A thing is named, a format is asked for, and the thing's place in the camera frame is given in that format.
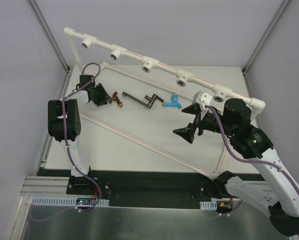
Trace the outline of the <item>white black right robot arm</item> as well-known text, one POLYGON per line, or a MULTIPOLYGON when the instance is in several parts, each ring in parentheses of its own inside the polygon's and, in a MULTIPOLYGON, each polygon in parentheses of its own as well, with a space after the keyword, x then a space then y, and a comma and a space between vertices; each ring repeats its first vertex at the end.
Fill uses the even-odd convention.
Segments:
POLYGON ((204 100, 193 100, 183 113, 195 116, 186 127, 173 133, 193 143, 204 131, 221 134, 227 152, 237 161, 253 165, 272 193, 249 185, 236 174, 225 171, 214 179, 219 197, 238 197, 269 218, 286 237, 299 236, 299 185, 285 168, 273 143, 260 128, 251 124, 251 109, 239 98, 230 98, 220 114, 204 100))

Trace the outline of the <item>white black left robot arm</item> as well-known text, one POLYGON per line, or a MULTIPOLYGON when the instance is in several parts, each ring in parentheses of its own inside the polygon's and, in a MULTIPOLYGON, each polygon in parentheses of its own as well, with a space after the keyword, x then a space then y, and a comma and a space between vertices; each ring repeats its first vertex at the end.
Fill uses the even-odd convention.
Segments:
POLYGON ((62 146, 70 166, 70 179, 78 180, 78 189, 85 195, 95 190, 96 182, 90 176, 90 164, 82 148, 82 131, 79 108, 90 102, 97 107, 113 102, 95 76, 81 74, 75 89, 63 99, 49 100, 47 104, 47 129, 62 146))

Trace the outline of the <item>white PVC pipe frame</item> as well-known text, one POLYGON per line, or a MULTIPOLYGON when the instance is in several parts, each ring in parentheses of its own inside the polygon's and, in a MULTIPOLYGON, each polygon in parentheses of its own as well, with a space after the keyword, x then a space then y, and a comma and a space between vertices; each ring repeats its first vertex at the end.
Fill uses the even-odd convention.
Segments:
POLYGON ((131 172, 200 173, 215 178, 229 164, 232 171, 255 173, 252 166, 236 162, 228 153, 222 139, 211 133, 189 144, 173 133, 191 122, 193 117, 177 107, 164 107, 173 94, 183 107, 191 104, 193 96, 203 91, 212 96, 211 104, 218 110, 231 97, 242 99, 255 117, 265 108, 262 100, 248 97, 223 85, 206 81, 189 69, 178 69, 149 56, 108 43, 95 36, 66 27, 64 33, 74 54, 76 65, 69 89, 74 90, 82 71, 97 75, 109 95, 117 92, 123 107, 117 103, 96 106, 89 102, 79 107, 82 124, 80 142, 92 170, 131 172), (131 58, 139 62, 132 73, 120 67, 101 63, 87 66, 82 62, 77 43, 88 49, 107 49, 113 60, 131 58))

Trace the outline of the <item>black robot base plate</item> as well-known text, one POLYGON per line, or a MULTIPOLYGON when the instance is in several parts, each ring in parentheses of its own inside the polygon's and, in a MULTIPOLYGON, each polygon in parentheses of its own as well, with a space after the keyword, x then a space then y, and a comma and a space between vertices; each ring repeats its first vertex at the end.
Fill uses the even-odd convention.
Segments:
POLYGON ((70 170, 41 169, 40 177, 66 177, 66 194, 77 196, 76 205, 87 208, 107 202, 110 207, 200 209, 205 202, 225 202, 228 213, 235 200, 267 210, 277 203, 271 192, 257 184, 260 174, 221 173, 211 180, 199 173, 92 170, 86 176, 70 170))

